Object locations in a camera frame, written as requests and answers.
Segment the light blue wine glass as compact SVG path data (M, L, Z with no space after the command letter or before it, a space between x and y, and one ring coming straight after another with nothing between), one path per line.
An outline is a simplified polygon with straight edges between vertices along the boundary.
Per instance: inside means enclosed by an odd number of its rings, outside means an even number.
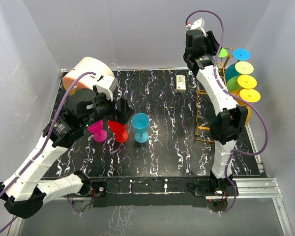
M138 143L145 143L149 139L149 117L145 113L137 113L131 119L131 125L135 131L135 140Z

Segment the red wine glass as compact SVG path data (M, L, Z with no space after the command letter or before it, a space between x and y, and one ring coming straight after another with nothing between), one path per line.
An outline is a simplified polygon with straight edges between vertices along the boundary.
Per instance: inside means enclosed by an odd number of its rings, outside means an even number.
M115 140L119 143L124 143L128 140L127 124L121 124L116 121L108 121L109 127L115 134Z

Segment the magenta wine glass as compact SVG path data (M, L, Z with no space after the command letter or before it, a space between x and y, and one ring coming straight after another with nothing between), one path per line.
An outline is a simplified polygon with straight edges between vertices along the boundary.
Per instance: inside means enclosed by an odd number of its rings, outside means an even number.
M104 130L104 123L102 120L96 122L88 127L88 131L93 134L93 139L96 142L103 142L107 138L107 131Z

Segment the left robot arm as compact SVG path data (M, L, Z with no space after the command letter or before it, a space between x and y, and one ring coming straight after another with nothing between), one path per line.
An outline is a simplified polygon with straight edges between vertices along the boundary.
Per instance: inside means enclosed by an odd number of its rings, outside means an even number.
M124 97L108 99L106 94L89 88L79 89L73 95L65 93L36 147L15 174L0 182L0 199L5 201L5 209L27 219L56 198L68 194L87 196L92 184L83 171L50 182L40 180L53 163L83 137L85 129L104 118L127 124L133 113Z

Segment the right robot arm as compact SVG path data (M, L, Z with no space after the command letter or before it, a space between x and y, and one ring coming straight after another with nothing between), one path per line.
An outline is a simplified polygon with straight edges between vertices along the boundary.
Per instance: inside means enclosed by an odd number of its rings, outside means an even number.
M218 74L213 58L218 48L219 44L212 31L189 29L186 32L184 61L207 92L215 111L215 118L209 126L214 139L214 163L207 187L215 195L221 195L233 185L230 163L248 115L247 108L240 106L228 94Z

